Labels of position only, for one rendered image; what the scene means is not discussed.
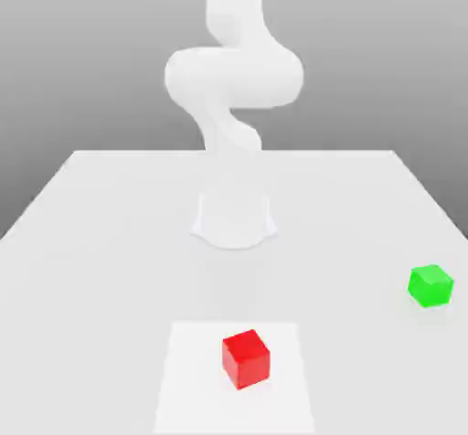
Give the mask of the small green cube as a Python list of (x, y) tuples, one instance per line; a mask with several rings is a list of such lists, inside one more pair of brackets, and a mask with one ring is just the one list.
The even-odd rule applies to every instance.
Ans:
[(415, 267), (409, 276), (409, 295), (423, 308), (442, 306), (452, 298), (453, 278), (440, 266)]

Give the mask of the small red cube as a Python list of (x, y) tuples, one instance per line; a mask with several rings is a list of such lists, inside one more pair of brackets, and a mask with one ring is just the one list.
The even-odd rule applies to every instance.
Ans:
[(224, 338), (221, 362), (237, 390), (265, 381), (271, 374), (271, 352), (254, 329)]

